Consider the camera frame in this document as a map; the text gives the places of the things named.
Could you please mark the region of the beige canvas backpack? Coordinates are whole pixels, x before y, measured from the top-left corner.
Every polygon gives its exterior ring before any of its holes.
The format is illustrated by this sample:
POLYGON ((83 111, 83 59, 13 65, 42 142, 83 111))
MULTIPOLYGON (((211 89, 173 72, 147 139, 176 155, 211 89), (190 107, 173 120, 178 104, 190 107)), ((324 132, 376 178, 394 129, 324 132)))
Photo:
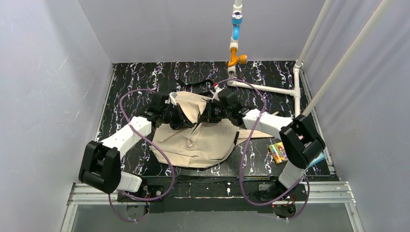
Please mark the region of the beige canvas backpack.
POLYGON ((151 150, 160 163, 208 168, 225 161, 234 147, 248 137, 269 138, 270 135, 241 129, 228 119, 218 123, 200 123, 182 130, 173 130, 170 125, 162 124, 155 130, 151 150))

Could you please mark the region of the colourful crayon box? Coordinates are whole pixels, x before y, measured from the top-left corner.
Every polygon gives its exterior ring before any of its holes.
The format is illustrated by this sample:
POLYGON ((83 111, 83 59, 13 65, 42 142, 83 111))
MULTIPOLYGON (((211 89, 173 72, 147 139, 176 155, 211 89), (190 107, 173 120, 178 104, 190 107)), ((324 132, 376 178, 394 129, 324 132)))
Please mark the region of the colourful crayon box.
POLYGON ((283 142, 272 144, 268 147, 268 149, 273 156, 275 164, 281 164, 288 161, 283 142))

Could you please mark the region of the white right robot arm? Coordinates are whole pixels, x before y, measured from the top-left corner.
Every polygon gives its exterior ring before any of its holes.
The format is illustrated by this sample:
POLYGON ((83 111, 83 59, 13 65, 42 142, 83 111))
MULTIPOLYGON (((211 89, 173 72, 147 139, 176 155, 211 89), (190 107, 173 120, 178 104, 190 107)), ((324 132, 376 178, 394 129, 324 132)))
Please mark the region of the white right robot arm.
POLYGON ((325 149, 324 140, 306 116, 281 117, 245 106, 230 89, 223 89, 214 100, 207 100, 205 109, 198 115, 200 123, 218 123, 222 119, 281 140, 288 158, 278 178, 279 186, 284 189, 301 179, 312 161, 325 149))

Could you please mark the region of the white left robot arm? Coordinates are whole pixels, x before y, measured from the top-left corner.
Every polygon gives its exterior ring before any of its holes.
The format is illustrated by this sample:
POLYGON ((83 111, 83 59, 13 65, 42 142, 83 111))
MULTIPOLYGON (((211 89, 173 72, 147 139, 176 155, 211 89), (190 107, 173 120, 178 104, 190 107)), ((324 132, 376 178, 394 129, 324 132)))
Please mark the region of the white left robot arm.
POLYGON ((179 129, 188 121, 176 98, 176 92, 153 93, 149 105, 126 126, 100 142, 90 141, 85 147, 79 181, 107 194, 116 190, 138 192, 143 180, 121 170, 122 157, 160 125, 179 129))

